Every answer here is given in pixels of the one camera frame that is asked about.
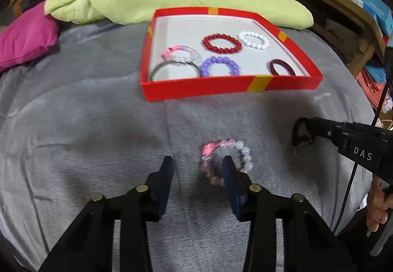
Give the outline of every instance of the blue box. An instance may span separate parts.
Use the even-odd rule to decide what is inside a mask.
[[[366,12],[368,12],[368,13],[374,18],[375,22],[377,23],[378,30],[379,30],[380,34],[383,35],[383,34],[382,34],[382,30],[383,30],[382,27],[385,26],[385,23],[376,15],[376,13],[375,13],[375,12],[371,9],[371,7],[368,6],[367,4],[364,4],[364,3],[363,3],[363,9],[364,9]]]
[[[378,22],[382,32],[386,36],[390,36],[393,31],[393,18],[388,5],[381,0],[361,0],[364,4],[368,5],[378,17]]]

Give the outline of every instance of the bracelet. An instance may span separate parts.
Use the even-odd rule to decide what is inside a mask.
[[[213,46],[212,44],[210,44],[210,41],[213,39],[225,39],[226,41],[232,43],[234,47],[220,48],[217,46]],[[206,36],[205,38],[203,38],[202,44],[206,47],[207,50],[219,54],[233,54],[233,53],[237,53],[240,49],[242,49],[241,42],[239,42],[235,37],[226,34],[213,34],[213,35]]]
[[[149,81],[149,82],[153,82],[153,81],[154,81],[153,78],[154,78],[155,74],[156,74],[157,71],[159,71],[162,67],[164,67],[164,66],[166,66],[166,65],[173,65],[173,64],[190,65],[190,66],[192,66],[192,67],[198,72],[198,75],[200,76],[200,69],[199,69],[199,67],[198,67],[196,64],[194,64],[192,61],[186,62],[186,63],[180,63],[180,62],[178,62],[178,61],[166,60],[166,61],[163,61],[162,63],[159,63],[157,66],[154,67],[154,69],[153,69],[152,72],[150,73],[150,76],[149,76],[149,78],[148,78],[148,81]]]
[[[273,59],[270,63],[269,63],[269,69],[270,72],[272,73],[272,75],[274,76],[280,76],[279,73],[277,73],[277,71],[274,69],[274,64],[280,65],[281,67],[285,68],[285,70],[291,75],[291,76],[296,76],[295,71],[292,69],[292,67],[286,63],[285,61],[281,60],[281,59]]]
[[[212,56],[205,61],[200,66],[200,76],[201,77],[209,77],[208,68],[211,64],[224,64],[227,65],[229,68],[229,73],[231,76],[238,76],[239,75],[239,66],[233,60],[229,59],[228,57],[215,57]]]
[[[188,56],[188,57],[173,56],[172,54],[177,50],[182,50],[184,52],[187,52],[188,54],[190,54],[190,56]],[[199,54],[197,53],[196,50],[194,50],[188,46],[176,45],[176,46],[169,47],[166,50],[164,50],[161,54],[161,57],[165,61],[166,60],[173,60],[173,61],[177,61],[178,63],[188,63],[190,61],[195,61],[199,57]]]
[[[202,160],[200,163],[200,170],[210,179],[213,185],[225,186],[224,178],[213,170],[211,162],[213,159],[213,152],[217,149],[236,148],[241,152],[243,166],[239,171],[248,173],[253,168],[253,163],[250,155],[250,149],[243,141],[235,141],[233,139],[213,141],[203,146]]]
[[[244,36],[251,36],[251,37],[255,37],[258,38],[261,43],[260,44],[256,44],[256,43],[252,43],[249,40],[247,40]],[[255,49],[260,49],[260,50],[264,50],[266,48],[269,47],[269,41],[265,36],[262,36],[260,34],[254,33],[252,31],[242,31],[239,33],[239,39],[242,42],[243,45],[248,46],[248,47],[252,47]]]

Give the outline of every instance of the finger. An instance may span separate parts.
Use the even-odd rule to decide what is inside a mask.
[[[371,190],[375,190],[375,191],[382,190],[381,183],[377,184],[374,182],[374,180],[371,181]]]
[[[373,174],[373,182],[377,185],[381,185],[381,178]]]
[[[375,232],[376,230],[378,230],[379,223],[375,221],[373,218],[371,218],[369,214],[367,214],[366,223],[367,223],[367,227],[371,231]]]
[[[382,209],[379,209],[372,204],[367,205],[367,211],[371,218],[373,218],[378,223],[386,223],[388,220],[388,213]]]
[[[389,205],[385,202],[385,198],[386,194],[382,190],[373,189],[373,184],[371,184],[370,201],[372,205],[382,210],[387,210]]]
[[[393,209],[393,194],[388,195],[386,198],[386,204],[389,206],[389,208]]]

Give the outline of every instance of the cardboard box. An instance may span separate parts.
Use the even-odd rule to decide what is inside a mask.
[[[201,43],[207,35],[225,33],[236,36],[244,30],[263,34],[269,39],[270,46],[264,51],[243,46],[239,53],[220,55],[209,52]],[[240,66],[240,75],[222,76],[227,70],[225,65],[212,65],[213,77],[201,78],[188,65],[180,68],[166,65],[167,70],[163,70],[160,76],[157,74],[156,81],[150,81],[150,72],[163,61],[160,54],[175,45],[195,49],[202,61],[211,56],[228,56]],[[271,75],[267,63],[276,58],[289,62],[296,76],[289,76],[280,67],[276,70],[281,76]],[[147,101],[231,92],[315,89],[322,79],[321,72],[310,58],[283,31],[263,17],[250,12],[206,7],[157,10],[147,30],[140,69],[140,84]]]
[[[388,5],[381,0],[361,0],[364,4],[368,5],[378,17],[382,32],[386,36],[390,36],[393,31],[393,18]]]

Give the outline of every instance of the gray bedspread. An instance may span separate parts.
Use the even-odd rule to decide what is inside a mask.
[[[371,122],[365,95],[337,55],[308,30],[285,29],[325,76],[316,90],[149,103],[138,81],[146,29],[107,20],[71,26],[49,55],[2,75],[0,229],[17,259],[37,270],[95,192],[124,194],[171,155],[167,211],[148,225],[154,271],[241,271],[248,224],[236,221],[225,190],[198,167],[200,146],[227,137],[251,148],[253,182],[282,196],[304,194],[333,227],[353,162],[324,139],[299,160],[291,132],[302,116]],[[370,181],[359,167],[341,228]]]

